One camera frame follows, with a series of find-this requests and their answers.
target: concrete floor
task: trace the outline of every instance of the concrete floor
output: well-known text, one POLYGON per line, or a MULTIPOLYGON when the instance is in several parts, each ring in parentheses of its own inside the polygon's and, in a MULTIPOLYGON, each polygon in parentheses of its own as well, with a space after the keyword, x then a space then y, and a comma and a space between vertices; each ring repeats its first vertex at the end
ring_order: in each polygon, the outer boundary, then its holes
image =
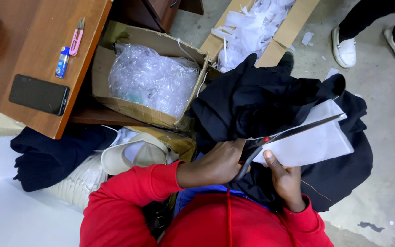
MULTIPOLYGON (((205 15, 179 11, 171 33, 200 47, 230 0, 203 0, 205 15)), ((321 213, 326 233, 337 247, 395 247, 395 57, 382 30, 395 24, 395 14, 376 20, 356 37, 357 63, 339 67, 331 52, 330 32, 357 3, 357 0, 321 0, 293 42, 295 68, 292 76, 323 80, 331 67, 347 80, 347 90, 363 96, 368 115, 362 120, 374 153, 371 176, 353 193, 321 213), (312 47, 301 40, 313 32, 312 47), (385 228, 380 233, 359 222, 385 228)))

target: sleeve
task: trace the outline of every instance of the sleeve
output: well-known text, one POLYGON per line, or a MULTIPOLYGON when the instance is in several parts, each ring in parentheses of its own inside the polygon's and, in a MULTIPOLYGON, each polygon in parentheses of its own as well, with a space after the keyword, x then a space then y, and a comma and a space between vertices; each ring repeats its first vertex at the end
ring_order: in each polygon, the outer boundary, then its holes
POLYGON ((141 207, 181 190, 176 180, 181 163, 134 166, 102 183, 83 212, 80 246, 156 246, 141 207))
POLYGON ((304 247, 332 247, 332 242, 324 232, 323 219, 312 209, 309 197, 303 195, 303 200, 306 203, 306 208, 302 212, 293 213, 287 208, 283 209, 283 221, 293 238, 304 247))

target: red sweatshirt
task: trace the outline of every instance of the red sweatshirt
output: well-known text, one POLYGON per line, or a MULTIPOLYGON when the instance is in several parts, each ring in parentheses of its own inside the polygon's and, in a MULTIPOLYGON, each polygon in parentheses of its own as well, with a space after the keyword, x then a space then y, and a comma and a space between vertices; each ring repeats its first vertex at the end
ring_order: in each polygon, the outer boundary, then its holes
POLYGON ((333 246, 324 222, 312 210, 275 215, 249 199, 229 194, 200 194, 184 207, 156 243, 141 207, 181 190, 179 162, 134 166, 91 193, 80 228, 80 246, 333 246))

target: cuff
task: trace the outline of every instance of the cuff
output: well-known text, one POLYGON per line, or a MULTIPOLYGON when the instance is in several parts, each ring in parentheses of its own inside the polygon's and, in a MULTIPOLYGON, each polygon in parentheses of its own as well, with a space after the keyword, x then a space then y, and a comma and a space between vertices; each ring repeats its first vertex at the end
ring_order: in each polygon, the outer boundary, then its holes
POLYGON ((158 201, 165 200, 170 194, 182 190, 176 179, 178 165, 182 163, 184 162, 179 160, 169 165, 154 165, 151 169, 151 188, 158 201))
POLYGON ((283 219, 288 227, 297 232, 310 232, 318 227, 317 213, 312 209, 310 199, 306 195, 302 195, 306 208, 299 212, 291 212, 287 208, 283 208, 283 219))

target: smartphone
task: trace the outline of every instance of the smartphone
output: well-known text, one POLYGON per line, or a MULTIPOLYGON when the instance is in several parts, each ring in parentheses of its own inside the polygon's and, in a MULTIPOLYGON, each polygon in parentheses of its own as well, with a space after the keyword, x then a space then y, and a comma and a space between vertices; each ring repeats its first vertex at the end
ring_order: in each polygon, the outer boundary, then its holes
POLYGON ((63 115, 69 87, 30 76, 14 76, 8 101, 54 115, 63 115))

